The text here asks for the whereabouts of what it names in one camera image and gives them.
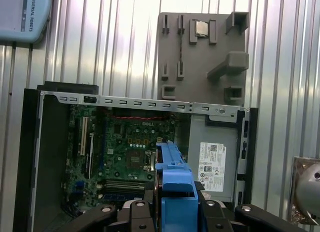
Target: barcode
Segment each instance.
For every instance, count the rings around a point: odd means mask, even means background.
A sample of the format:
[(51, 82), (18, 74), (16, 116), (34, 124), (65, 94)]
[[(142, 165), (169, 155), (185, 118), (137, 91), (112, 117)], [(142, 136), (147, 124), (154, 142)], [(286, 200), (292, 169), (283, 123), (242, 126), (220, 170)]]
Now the barcode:
[(210, 151), (211, 152), (216, 152), (217, 151), (217, 146), (216, 145), (210, 145)]

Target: expansion slot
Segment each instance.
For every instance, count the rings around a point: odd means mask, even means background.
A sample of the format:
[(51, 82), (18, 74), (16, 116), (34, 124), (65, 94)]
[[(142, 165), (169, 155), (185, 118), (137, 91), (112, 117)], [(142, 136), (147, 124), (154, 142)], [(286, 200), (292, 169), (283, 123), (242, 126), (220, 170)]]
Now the expansion slot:
[(100, 155), (100, 163), (99, 163), (100, 169), (103, 169), (104, 167), (104, 154), (107, 147), (106, 135), (107, 135), (107, 121), (104, 120), (103, 131), (102, 131), (102, 147), (101, 147), (101, 155)]
[(82, 118), (82, 134), (81, 134), (81, 146), (80, 155), (84, 156), (86, 154), (86, 143), (87, 143), (87, 130), (88, 130), (88, 117)]
[(78, 150), (79, 150), (79, 131), (80, 131), (80, 119), (76, 118), (74, 121), (74, 128), (73, 128), (73, 141), (72, 141), (72, 158), (73, 164), (76, 164)]
[(85, 174), (84, 176), (88, 179), (91, 179), (92, 174), (92, 161), (93, 161), (93, 154), (94, 154), (94, 133), (90, 133), (90, 149), (86, 155), (85, 159)]

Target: gray plastic bracket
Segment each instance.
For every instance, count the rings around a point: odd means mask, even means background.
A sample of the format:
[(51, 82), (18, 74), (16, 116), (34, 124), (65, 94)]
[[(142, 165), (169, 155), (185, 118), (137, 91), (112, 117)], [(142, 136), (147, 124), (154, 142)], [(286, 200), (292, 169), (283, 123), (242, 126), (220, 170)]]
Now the gray plastic bracket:
[(240, 101), (243, 98), (242, 87), (228, 87), (224, 89), (224, 101), (230, 103)]
[(217, 80), (223, 75), (239, 75), (249, 67), (249, 55), (245, 52), (229, 52), (225, 60), (207, 73), (206, 78)]
[(209, 21), (209, 44), (215, 45), (218, 42), (217, 21)]
[(190, 20), (189, 34), (190, 34), (189, 43), (197, 44), (198, 37), (196, 36), (196, 20)]
[(170, 32), (170, 25), (168, 22), (168, 15), (165, 15), (162, 19), (162, 33), (168, 34)]
[(250, 24), (249, 13), (232, 12), (225, 20), (225, 33), (228, 34), (234, 27), (238, 27), (239, 33), (242, 34)]
[(176, 79), (178, 81), (182, 81), (184, 77), (185, 77), (184, 63), (182, 61), (179, 61), (176, 65)]
[(162, 99), (174, 100), (175, 96), (175, 85), (162, 85)]
[(161, 79), (162, 79), (163, 81), (168, 80), (168, 78), (169, 78), (169, 65), (168, 65), (168, 63), (166, 63), (166, 64), (163, 65), (161, 71), (162, 71)]
[(178, 34), (184, 34), (186, 29), (186, 23), (184, 22), (184, 16), (179, 15), (178, 17)]

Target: gray plastic panel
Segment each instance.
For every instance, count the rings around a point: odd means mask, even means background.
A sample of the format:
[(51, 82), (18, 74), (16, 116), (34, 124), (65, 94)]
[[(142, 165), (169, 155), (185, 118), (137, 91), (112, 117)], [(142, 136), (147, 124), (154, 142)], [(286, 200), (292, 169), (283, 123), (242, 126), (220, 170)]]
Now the gray plastic panel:
[[(245, 51), (245, 33), (240, 30), (248, 26), (247, 15), (233, 14), (231, 18), (237, 20), (229, 25), (226, 34), (226, 20), (230, 15), (161, 13), (158, 19), (158, 99), (243, 104), (243, 96), (225, 99), (225, 88), (237, 87), (244, 91), (246, 71), (232, 76), (226, 74), (218, 80), (207, 79), (207, 73), (225, 62), (230, 52)], [(163, 91), (168, 87), (174, 87), (170, 98)]]

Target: metal frame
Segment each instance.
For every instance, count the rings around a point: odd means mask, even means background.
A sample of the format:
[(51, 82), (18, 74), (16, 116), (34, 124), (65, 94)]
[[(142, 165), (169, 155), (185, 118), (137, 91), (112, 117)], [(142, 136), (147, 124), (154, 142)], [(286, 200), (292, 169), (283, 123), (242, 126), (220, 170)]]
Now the metal frame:
[[(153, 99), (139, 98), (121, 98), (101, 95), (88, 95), (76, 93), (61, 93), (41, 91), (41, 96), (55, 95), (59, 102), (67, 104), (130, 108), (130, 109), (145, 109), (177, 113), (204, 114), (210, 115), (217, 121), (236, 122), (237, 111), (243, 111), (243, 107), (217, 105), (207, 103), (191, 103), (177, 102)], [(96, 98), (95, 103), (85, 102), (85, 98)]]

